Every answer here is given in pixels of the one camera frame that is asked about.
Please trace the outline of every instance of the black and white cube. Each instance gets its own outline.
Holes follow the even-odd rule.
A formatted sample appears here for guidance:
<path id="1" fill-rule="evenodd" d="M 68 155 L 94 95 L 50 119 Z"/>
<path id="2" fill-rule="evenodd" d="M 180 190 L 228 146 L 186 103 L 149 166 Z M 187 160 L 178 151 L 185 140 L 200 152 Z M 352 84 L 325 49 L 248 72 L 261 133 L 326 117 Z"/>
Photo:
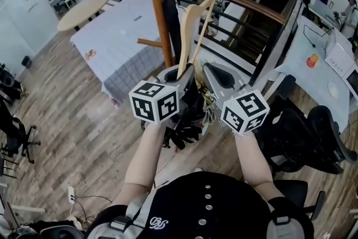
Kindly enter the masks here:
<path id="1" fill-rule="evenodd" d="M 243 135 L 262 125 L 270 107 L 259 92 L 254 90 L 227 100 L 220 119 L 234 132 Z"/>
<path id="2" fill-rule="evenodd" d="M 179 113 L 178 87 L 140 81 L 129 92 L 136 118 L 159 124 Z"/>

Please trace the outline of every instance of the round wooden table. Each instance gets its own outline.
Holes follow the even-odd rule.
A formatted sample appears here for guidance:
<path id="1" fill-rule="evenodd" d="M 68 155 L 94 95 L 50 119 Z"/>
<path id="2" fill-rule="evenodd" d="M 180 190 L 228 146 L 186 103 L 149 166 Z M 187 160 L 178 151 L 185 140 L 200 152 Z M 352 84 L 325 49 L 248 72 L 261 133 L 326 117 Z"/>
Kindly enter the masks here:
<path id="1" fill-rule="evenodd" d="M 78 25 L 83 22 L 92 20 L 92 16 L 99 15 L 99 10 L 107 3 L 108 0 L 84 0 L 68 11 L 57 25 L 58 31 L 67 31 L 75 28 L 79 30 Z"/>

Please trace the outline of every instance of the power outlet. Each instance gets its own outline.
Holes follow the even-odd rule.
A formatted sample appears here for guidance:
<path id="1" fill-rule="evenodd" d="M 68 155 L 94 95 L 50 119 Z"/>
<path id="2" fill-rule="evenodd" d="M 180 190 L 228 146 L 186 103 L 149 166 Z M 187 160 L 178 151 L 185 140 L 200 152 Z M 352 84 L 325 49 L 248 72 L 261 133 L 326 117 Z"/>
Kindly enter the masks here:
<path id="1" fill-rule="evenodd" d="M 74 204 L 74 188 L 72 186 L 68 187 L 68 202 Z"/>

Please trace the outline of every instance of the white embroidered logo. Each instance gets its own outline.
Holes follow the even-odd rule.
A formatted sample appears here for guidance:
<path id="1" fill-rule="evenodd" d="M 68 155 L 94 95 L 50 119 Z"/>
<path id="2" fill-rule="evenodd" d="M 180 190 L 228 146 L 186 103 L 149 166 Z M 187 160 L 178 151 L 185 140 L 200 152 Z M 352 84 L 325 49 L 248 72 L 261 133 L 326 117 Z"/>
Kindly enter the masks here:
<path id="1" fill-rule="evenodd" d="M 163 220 L 160 217 L 153 217 L 150 221 L 150 229 L 160 230 L 163 229 L 166 224 L 169 223 L 168 220 Z"/>

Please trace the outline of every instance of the snap button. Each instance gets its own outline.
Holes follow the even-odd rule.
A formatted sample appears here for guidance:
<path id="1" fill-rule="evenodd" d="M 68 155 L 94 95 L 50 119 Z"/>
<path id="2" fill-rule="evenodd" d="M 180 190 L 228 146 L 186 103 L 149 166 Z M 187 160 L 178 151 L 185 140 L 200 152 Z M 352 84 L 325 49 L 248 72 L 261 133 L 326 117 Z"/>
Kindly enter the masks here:
<path id="1" fill-rule="evenodd" d="M 205 219 L 200 219 L 199 220 L 199 225 L 205 225 L 206 224 L 206 220 Z"/>

